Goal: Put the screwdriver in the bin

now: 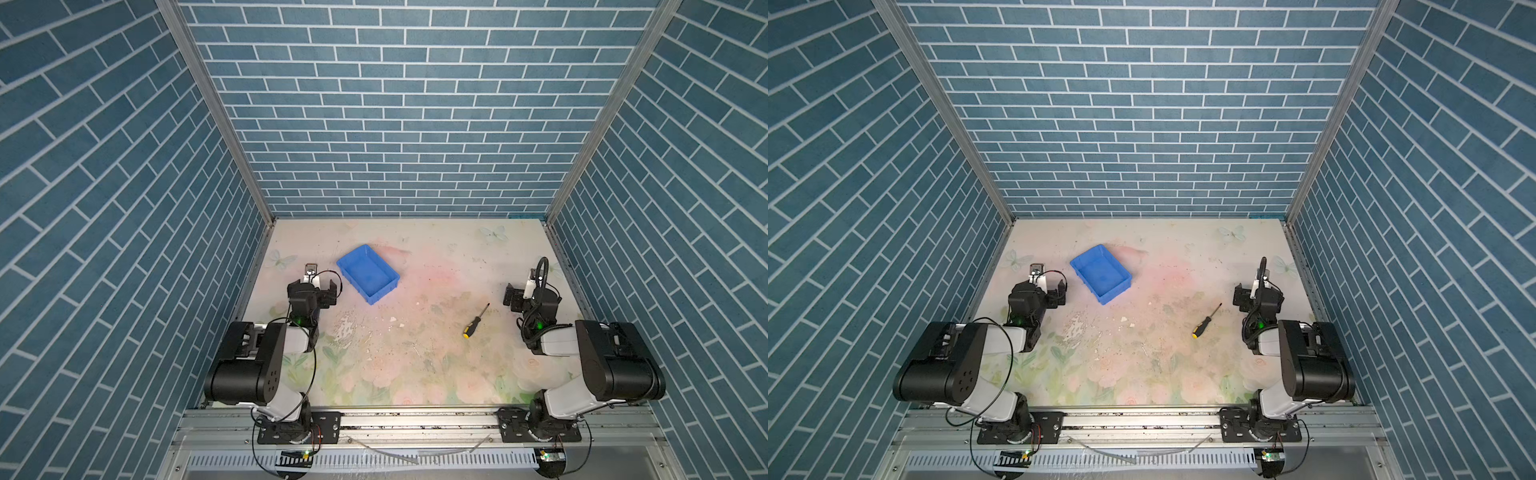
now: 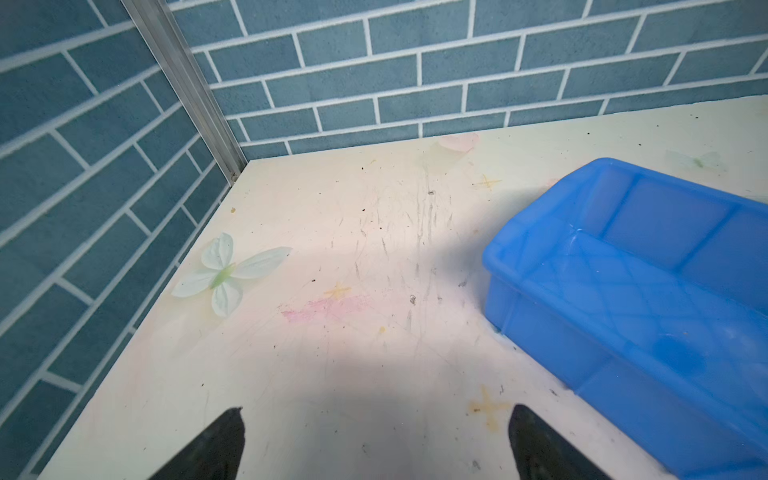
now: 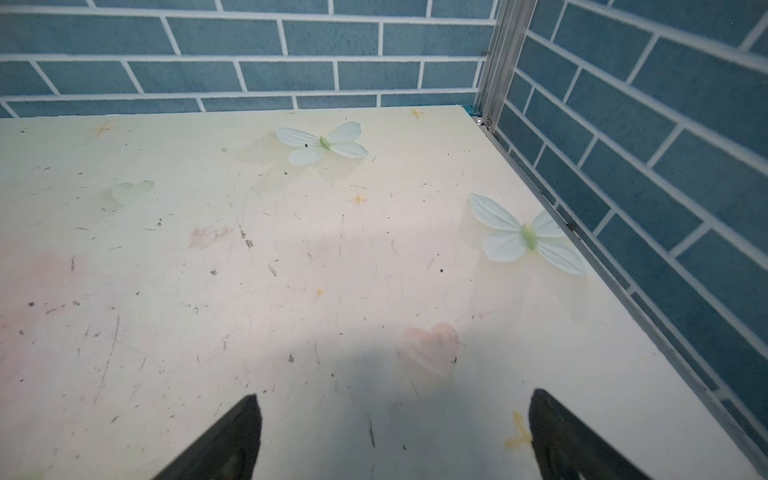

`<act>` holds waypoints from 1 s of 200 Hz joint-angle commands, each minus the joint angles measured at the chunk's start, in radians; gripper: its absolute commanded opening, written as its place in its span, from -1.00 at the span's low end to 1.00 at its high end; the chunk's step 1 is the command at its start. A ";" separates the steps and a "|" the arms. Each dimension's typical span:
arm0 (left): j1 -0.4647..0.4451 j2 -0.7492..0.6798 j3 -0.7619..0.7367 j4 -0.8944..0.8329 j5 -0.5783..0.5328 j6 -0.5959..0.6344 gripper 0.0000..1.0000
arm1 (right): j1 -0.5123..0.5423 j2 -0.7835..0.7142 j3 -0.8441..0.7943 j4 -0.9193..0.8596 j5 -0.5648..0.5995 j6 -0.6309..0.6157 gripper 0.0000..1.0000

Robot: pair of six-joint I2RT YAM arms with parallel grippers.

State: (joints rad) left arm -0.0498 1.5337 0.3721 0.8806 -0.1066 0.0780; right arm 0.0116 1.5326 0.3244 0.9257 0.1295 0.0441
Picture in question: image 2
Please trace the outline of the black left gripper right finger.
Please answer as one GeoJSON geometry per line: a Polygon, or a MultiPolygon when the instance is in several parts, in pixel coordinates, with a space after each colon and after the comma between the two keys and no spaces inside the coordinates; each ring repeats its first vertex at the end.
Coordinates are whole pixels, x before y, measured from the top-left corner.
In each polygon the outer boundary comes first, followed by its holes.
{"type": "Polygon", "coordinates": [[[610,479],[524,404],[514,406],[508,436],[521,479],[610,479]]]}

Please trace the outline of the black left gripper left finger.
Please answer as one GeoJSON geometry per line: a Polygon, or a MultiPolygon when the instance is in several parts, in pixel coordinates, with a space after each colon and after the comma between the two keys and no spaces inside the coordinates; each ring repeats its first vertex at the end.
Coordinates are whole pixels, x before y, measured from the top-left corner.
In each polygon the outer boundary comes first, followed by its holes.
{"type": "Polygon", "coordinates": [[[241,407],[225,410],[150,480],[234,480],[245,446],[241,407]]]}

